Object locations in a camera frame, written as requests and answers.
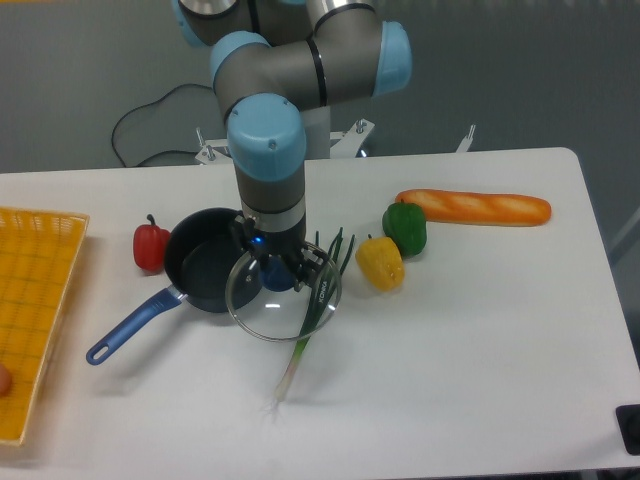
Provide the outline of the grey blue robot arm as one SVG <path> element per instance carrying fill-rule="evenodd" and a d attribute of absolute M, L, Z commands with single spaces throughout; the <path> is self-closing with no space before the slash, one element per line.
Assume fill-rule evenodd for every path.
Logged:
<path fill-rule="evenodd" d="M 305 242 L 302 115 L 405 88 L 407 32 L 369 1 L 176 1 L 184 38 L 210 49 L 243 216 L 243 247 L 279 258 L 296 285 L 314 283 L 326 259 Z"/>

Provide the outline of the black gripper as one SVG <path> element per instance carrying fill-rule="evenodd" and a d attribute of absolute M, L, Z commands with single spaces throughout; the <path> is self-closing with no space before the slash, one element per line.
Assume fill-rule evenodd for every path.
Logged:
<path fill-rule="evenodd" d="M 313 288 L 325 268 L 325 251 L 303 247 L 306 238 L 306 215 L 291 212 L 243 215 L 237 212 L 230 223 L 234 244 L 243 253 L 262 260 L 267 256 L 293 258 L 294 290 Z"/>

